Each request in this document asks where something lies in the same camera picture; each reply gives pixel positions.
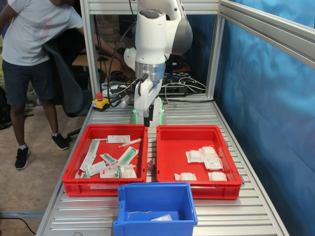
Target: white t-shirt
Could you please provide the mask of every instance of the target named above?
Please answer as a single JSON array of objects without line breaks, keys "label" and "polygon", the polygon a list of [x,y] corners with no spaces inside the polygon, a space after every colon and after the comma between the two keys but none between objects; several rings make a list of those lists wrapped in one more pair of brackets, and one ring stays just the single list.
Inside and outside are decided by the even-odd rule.
[{"label": "white t-shirt", "polygon": [[73,7],[55,6],[49,0],[8,0],[18,13],[3,41],[3,59],[15,65],[36,65],[49,60],[42,45],[66,29],[81,28]]}]

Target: dark shorts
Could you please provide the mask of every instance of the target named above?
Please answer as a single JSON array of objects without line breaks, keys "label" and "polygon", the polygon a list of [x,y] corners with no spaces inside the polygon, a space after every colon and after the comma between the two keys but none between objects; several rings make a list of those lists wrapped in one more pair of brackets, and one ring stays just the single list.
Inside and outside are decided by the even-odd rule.
[{"label": "dark shorts", "polygon": [[50,61],[31,66],[2,63],[6,98],[11,106],[24,106],[31,82],[38,99],[54,99],[55,86]]}]

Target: black sneaker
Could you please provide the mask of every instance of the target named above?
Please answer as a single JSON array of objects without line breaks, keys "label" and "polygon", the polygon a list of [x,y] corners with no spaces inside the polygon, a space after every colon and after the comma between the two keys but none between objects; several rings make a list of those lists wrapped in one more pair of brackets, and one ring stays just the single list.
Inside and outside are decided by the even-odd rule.
[{"label": "black sneaker", "polygon": [[25,149],[18,149],[18,155],[16,156],[15,168],[17,170],[22,170],[28,165],[28,155],[30,153],[29,147]]},{"label": "black sneaker", "polygon": [[57,136],[52,135],[51,138],[52,138],[53,142],[55,144],[57,144],[57,146],[60,150],[66,150],[70,147],[67,139],[64,139],[63,136],[61,136],[61,134],[57,134]]}]

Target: red plastic crate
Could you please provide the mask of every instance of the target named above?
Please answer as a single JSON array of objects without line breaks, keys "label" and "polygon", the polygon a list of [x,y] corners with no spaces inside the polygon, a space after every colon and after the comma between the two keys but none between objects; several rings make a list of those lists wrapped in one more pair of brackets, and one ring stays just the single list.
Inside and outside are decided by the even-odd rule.
[{"label": "red plastic crate", "polygon": [[[204,163],[188,163],[186,151],[212,146],[221,158],[227,181],[209,181]],[[220,129],[214,125],[162,125],[157,127],[157,181],[175,182],[174,174],[191,172],[194,198],[236,199],[242,179]]]},{"label": "red plastic crate", "polygon": [[[100,178],[99,174],[90,178],[74,178],[89,150],[92,139],[105,139],[108,135],[130,135],[130,140],[143,139],[142,142],[131,145],[138,149],[138,155],[131,161],[136,165],[135,172],[138,178]],[[103,161],[100,155],[108,153],[119,158],[128,147],[118,148],[121,144],[99,143],[94,163]],[[120,185],[146,182],[148,156],[148,128],[143,125],[88,125],[78,143],[77,148],[63,175],[65,192],[69,196],[117,196]]]}]

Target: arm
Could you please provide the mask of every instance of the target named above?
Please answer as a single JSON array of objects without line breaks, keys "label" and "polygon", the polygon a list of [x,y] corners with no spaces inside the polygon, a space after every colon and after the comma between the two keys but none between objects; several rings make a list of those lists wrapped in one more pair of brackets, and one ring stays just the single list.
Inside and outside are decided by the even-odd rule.
[{"label": "arm", "polygon": [[5,5],[0,13],[0,34],[3,32],[5,24],[17,15],[18,13],[16,13],[9,4]]},{"label": "arm", "polygon": [[[84,35],[84,29],[83,27],[77,29],[82,35]],[[94,35],[94,44],[96,47],[99,48],[97,36]],[[101,37],[100,37],[100,44],[102,46],[102,51],[105,53],[108,53],[110,55],[114,54],[114,49],[112,49]],[[127,64],[125,63],[124,57],[118,53],[115,54],[115,58],[118,59],[120,62],[122,69],[128,68]]]}]

